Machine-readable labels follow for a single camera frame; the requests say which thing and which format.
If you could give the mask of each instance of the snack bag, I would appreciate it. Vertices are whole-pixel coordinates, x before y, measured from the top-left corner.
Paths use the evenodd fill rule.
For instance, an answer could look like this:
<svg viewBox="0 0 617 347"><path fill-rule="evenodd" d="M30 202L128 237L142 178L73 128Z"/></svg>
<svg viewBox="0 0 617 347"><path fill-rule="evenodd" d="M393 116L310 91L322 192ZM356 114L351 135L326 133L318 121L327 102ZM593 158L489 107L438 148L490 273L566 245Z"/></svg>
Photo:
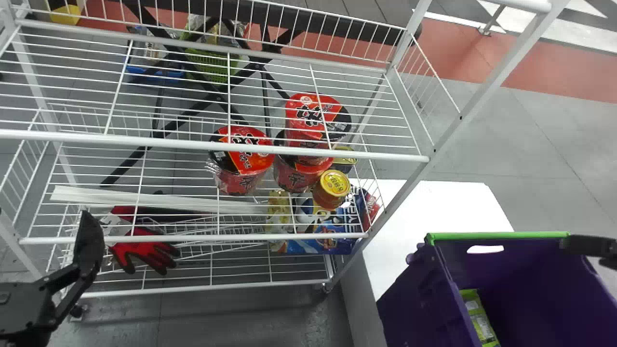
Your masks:
<svg viewBox="0 0 617 347"><path fill-rule="evenodd" d="M471 317L471 322L473 323L473 327L476 329L476 333L478 334L480 343L482 343L482 347L499 347L499 340L497 339L495 331L489 322L489 318L486 316L486 312L482 307L478 290L464 289L460 290L459 293L465 302L467 313L469 313Z"/></svg>
<svg viewBox="0 0 617 347"><path fill-rule="evenodd" d="M379 211L375 198L356 186L351 186L346 201L334 211L315 204L310 192L293 198L292 203L297 233L363 232ZM281 246L272 244L270 249L287 254L350 254L355 242L355 238L287 240Z"/></svg>

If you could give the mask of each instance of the instant noodle cup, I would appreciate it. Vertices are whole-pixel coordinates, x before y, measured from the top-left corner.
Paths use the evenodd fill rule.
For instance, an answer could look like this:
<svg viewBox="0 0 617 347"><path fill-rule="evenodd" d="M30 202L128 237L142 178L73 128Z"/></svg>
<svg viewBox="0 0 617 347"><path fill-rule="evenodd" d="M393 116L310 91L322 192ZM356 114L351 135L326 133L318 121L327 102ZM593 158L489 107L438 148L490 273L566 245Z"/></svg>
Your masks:
<svg viewBox="0 0 617 347"><path fill-rule="evenodd" d="M351 116L334 98L315 93L298 93L285 104L285 138L290 147L329 149L351 129ZM299 156L307 165L319 165L326 157Z"/></svg>
<svg viewBox="0 0 617 347"><path fill-rule="evenodd" d="M229 142L228 127L219 128L210 141ZM271 146L272 141L258 129L240 125L231 126L231 142ZM216 184L227 195L246 195L255 189L272 165L275 155L256 152L210 151L216 163Z"/></svg>
<svg viewBox="0 0 617 347"><path fill-rule="evenodd" d="M275 145L282 145L282 132ZM279 187L290 193L302 193L313 186L324 171L330 168L333 158L327 157L319 165L305 165L296 156L276 155L274 160L274 179Z"/></svg>

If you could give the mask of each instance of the metal wire rack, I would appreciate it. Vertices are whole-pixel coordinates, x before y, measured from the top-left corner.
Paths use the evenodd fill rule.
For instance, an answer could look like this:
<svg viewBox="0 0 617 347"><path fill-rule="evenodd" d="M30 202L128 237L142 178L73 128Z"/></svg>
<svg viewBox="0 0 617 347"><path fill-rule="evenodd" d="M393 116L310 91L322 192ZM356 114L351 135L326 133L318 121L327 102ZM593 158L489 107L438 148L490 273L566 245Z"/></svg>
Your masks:
<svg viewBox="0 0 617 347"><path fill-rule="evenodd" d="M124 215L131 230L158 230L148 241L174 243L178 267L161 276L140 264L127 275L106 254L84 297L319 283L331 289L566 1L532 2L542 5L520 7L537 19L459 109L418 39L431 0L418 2L405 28L263 0L89 0L83 8L0 0L0 139L14 150L0 182L0 236L39 277L71 261L81 210L100 218L114 206L134 206ZM24 19L28 11L77 26ZM193 15L202 16L197 29L187 25ZM176 40L182 33L188 39ZM322 98L333 98L349 115L342 121L348 130L324 124L324 149L209 141L237 124L275 140L290 129L287 102L297 93L315 95L320 110L335 104ZM211 150L357 159L348 176L363 189L364 207L348 201L344 212L331 212L345 232L320 238L362 240L336 261L271 252L276 241L322 240L303 232L316 217L299 219L294 195L285 222L268 219L270 192L279 188L272 171L250 195L221 193L208 168ZM409 176L388 204L379 188L384 162ZM369 204L379 212L367 221ZM170 205L182 210L170 213L181 221L139 212ZM139 237L106 241L143 242Z"/></svg>

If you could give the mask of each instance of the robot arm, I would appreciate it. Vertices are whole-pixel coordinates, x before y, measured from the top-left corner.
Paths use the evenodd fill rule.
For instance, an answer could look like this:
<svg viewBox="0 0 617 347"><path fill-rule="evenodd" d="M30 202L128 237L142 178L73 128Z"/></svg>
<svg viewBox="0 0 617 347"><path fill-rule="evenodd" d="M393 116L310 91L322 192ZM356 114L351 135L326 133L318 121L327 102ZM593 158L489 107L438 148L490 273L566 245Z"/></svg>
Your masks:
<svg viewBox="0 0 617 347"><path fill-rule="evenodd" d="M105 251L99 221L89 212L81 220L73 262L32 283L0 283L0 346L47 346L51 333L94 282ZM56 306L52 296L73 285Z"/></svg>

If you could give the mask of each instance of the purple crate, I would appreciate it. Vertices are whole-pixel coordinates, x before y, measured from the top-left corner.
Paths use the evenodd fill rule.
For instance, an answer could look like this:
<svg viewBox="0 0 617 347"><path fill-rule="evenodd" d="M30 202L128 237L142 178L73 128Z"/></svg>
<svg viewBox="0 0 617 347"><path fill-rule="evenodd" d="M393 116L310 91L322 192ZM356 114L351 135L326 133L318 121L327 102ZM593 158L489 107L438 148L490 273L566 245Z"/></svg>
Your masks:
<svg viewBox="0 0 617 347"><path fill-rule="evenodd" d="M617 301L559 238L438 240L377 301L390 347L481 347L459 295L477 288L501 347L617 346ZM504 251L468 254L473 245Z"/></svg>

